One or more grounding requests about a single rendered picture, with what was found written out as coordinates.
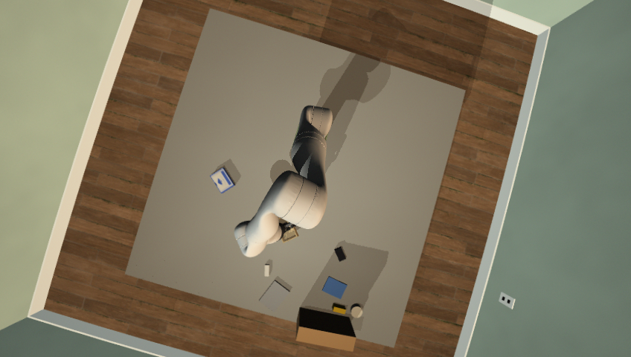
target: round white object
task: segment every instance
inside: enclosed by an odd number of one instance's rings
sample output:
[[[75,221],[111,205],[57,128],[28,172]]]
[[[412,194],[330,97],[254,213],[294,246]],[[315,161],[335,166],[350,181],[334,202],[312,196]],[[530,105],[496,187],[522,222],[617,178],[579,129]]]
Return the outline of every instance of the round white object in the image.
[[[361,318],[363,313],[364,313],[364,310],[362,310],[362,308],[359,306],[355,306],[354,308],[350,310],[350,314],[354,318]]]

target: electrical outlet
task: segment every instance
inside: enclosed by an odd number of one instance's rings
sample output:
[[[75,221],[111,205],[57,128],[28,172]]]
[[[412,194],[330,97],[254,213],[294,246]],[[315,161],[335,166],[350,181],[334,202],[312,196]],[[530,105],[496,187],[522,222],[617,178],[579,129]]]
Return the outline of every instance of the electrical outlet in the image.
[[[515,306],[515,299],[513,299],[512,297],[506,295],[505,293],[501,292],[499,294],[499,302],[503,303],[504,305],[508,306],[511,310],[513,309],[513,307]]]

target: gray rug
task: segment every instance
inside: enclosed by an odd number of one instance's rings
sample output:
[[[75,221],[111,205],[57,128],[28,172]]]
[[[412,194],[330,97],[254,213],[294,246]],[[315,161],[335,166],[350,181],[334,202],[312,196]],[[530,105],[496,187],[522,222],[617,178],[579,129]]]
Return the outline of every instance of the gray rug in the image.
[[[211,10],[126,273],[294,322],[301,306],[341,303],[350,316],[359,303],[357,338],[393,347],[463,99],[464,90]],[[334,115],[324,218],[244,257],[234,227],[293,170],[308,105]],[[220,167],[236,182],[225,193],[210,178]],[[342,299],[322,291],[329,276],[347,284]],[[275,280],[289,294],[271,310],[259,299]]]

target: small black box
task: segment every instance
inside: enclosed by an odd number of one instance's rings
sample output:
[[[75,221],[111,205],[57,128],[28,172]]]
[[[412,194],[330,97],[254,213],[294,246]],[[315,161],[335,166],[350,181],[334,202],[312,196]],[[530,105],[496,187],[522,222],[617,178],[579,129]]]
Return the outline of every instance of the small black box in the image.
[[[342,247],[336,248],[336,255],[340,262],[346,259],[346,254],[344,254],[344,249]]]

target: brown wood plank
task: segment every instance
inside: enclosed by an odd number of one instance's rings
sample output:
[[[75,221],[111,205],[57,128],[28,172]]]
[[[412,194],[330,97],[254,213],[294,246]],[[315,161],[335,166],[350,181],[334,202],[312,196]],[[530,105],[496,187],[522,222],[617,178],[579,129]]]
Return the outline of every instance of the brown wood plank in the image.
[[[124,274],[208,11],[466,89],[395,348],[295,342],[295,322]],[[46,309],[203,356],[453,356],[536,36],[442,0],[144,0],[103,114]]]

